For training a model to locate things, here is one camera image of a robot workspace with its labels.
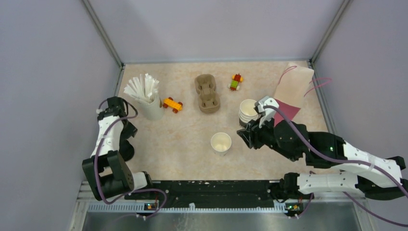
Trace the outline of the stack of paper cups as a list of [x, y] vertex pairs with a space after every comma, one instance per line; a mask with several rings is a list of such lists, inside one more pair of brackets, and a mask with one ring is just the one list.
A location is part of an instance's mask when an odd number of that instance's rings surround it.
[[239, 107], [239, 124], [242, 128], [251, 120], [259, 119], [259, 114], [255, 110], [255, 100], [246, 99], [240, 103]]

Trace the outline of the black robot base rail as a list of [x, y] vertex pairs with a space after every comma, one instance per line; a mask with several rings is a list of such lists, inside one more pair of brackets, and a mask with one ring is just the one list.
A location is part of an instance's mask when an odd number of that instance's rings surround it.
[[270, 198], [279, 202], [308, 200], [311, 194], [284, 189], [278, 180], [154, 180], [146, 189], [160, 189], [170, 196], [233, 195]]

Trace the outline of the single white paper cup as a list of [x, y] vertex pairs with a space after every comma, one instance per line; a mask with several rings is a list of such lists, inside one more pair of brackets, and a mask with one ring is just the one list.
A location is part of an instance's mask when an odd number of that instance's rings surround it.
[[210, 141], [213, 152], [219, 156], [225, 156], [232, 145], [231, 137], [224, 132], [214, 134]]

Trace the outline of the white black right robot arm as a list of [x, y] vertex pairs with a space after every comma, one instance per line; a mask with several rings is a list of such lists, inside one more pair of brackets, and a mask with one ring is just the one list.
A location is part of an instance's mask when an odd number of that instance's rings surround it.
[[343, 138], [328, 132], [310, 132], [303, 124], [281, 121], [250, 121], [237, 131], [250, 149], [266, 146], [290, 161], [304, 158], [306, 165], [336, 169], [338, 173], [313, 175], [288, 173], [282, 180], [282, 192], [288, 198], [316, 192], [363, 194], [386, 201], [407, 196], [406, 168], [400, 156], [381, 158], [360, 150]]

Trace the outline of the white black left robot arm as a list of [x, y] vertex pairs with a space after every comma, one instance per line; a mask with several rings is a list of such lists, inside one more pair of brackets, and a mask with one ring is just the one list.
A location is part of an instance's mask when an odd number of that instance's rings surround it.
[[108, 98], [106, 102], [106, 109], [97, 109], [99, 133], [95, 149], [82, 162], [91, 191], [98, 201], [134, 190], [141, 198], [148, 199], [154, 193], [150, 176], [145, 171], [133, 173], [126, 164], [135, 154], [129, 139], [138, 131], [129, 121], [132, 106], [120, 97]]

